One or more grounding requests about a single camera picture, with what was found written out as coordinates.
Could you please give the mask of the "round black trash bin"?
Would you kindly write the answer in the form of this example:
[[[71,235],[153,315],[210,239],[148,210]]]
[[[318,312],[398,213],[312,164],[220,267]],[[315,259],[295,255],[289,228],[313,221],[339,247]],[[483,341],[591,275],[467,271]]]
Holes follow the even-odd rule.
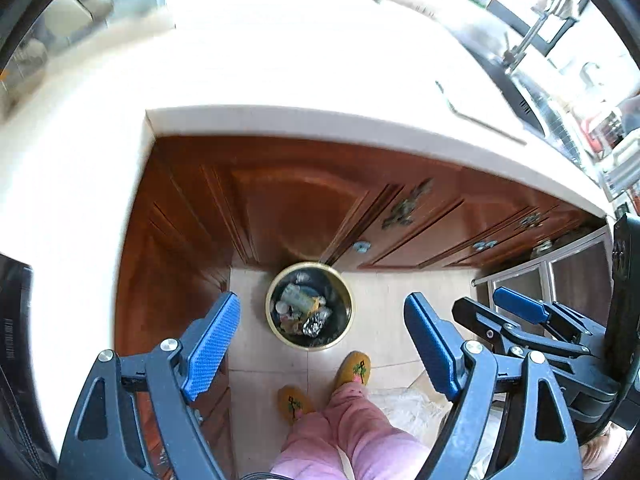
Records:
[[[301,262],[272,280],[265,311],[270,330],[281,342],[298,350],[321,351],[348,334],[355,304],[340,272],[322,263]]]

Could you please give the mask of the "silver foil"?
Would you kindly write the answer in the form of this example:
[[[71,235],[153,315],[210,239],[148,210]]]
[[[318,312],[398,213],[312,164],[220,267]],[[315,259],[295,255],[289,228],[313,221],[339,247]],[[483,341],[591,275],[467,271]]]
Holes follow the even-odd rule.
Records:
[[[309,338],[316,338],[319,336],[323,327],[326,325],[326,321],[332,316],[333,311],[327,307],[320,307],[311,315],[306,318],[306,321],[302,327],[302,333]]]

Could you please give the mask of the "yellow slipper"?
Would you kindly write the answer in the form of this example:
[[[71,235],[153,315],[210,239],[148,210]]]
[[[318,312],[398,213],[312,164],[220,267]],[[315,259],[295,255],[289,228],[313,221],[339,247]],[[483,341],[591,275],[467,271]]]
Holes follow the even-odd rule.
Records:
[[[305,415],[314,412],[314,404],[301,388],[286,385],[278,390],[277,407],[281,417],[293,426]]]
[[[371,373],[371,360],[363,352],[352,351],[344,359],[335,377],[334,388],[340,388],[346,384],[359,384],[366,386]]]

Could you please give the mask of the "green paper cup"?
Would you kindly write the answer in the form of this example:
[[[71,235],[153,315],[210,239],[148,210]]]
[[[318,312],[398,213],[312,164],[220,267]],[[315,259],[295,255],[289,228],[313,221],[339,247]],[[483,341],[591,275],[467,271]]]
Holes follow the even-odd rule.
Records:
[[[280,299],[293,309],[308,315],[317,307],[317,301],[309,296],[298,285],[287,284]]]

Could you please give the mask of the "wooden cabinet door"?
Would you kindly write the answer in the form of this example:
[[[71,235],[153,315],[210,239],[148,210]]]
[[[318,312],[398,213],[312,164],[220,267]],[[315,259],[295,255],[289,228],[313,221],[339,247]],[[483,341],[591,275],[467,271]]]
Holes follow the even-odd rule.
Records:
[[[419,357],[402,298],[420,289],[467,292],[433,261],[470,240],[491,195],[449,162],[365,146],[242,138],[159,140],[128,223],[115,306],[115,346],[151,350],[203,315],[225,290],[242,302],[227,356],[224,446],[236,470],[266,470],[286,434],[274,394],[292,384],[317,400],[348,352],[367,352],[379,387],[410,384]],[[294,263],[342,271],[356,306],[336,346],[306,352],[268,327],[269,283]]]
[[[527,186],[460,170],[430,177],[362,234],[359,270],[491,266],[602,220]]]

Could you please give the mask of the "stainless steel sink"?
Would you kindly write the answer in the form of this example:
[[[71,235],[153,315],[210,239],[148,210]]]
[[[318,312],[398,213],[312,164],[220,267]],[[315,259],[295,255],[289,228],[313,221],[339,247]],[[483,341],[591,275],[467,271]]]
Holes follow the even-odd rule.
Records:
[[[530,46],[506,66],[517,34],[480,26],[450,29],[527,128],[584,171],[623,140],[622,102],[639,87],[639,67],[612,29],[575,27],[542,55]]]

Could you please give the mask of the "left yellow slipper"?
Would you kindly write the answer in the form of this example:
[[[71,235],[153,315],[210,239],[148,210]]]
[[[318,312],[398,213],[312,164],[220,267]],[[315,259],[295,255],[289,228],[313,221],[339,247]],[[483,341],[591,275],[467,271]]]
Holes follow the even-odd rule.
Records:
[[[286,385],[278,390],[277,407],[281,417],[293,426],[305,415],[314,412],[314,404],[301,388]]]

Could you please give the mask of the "right yellow slipper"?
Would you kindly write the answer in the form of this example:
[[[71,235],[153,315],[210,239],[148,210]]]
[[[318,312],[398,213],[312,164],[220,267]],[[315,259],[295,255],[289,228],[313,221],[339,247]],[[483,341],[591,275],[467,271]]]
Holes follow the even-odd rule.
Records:
[[[344,359],[335,377],[334,388],[340,388],[346,384],[359,384],[366,386],[371,373],[371,360],[363,352],[352,351]]]

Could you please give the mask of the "metal faucet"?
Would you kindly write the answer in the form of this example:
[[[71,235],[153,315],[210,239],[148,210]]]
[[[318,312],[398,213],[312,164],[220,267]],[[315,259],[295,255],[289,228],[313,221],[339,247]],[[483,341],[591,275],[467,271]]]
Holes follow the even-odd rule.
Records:
[[[540,0],[532,10],[538,15],[537,21],[529,27],[517,46],[504,52],[502,64],[507,73],[513,73],[518,68],[526,57],[526,49],[533,43],[549,18],[557,18],[568,27],[572,27],[579,20],[578,7],[574,0]]]

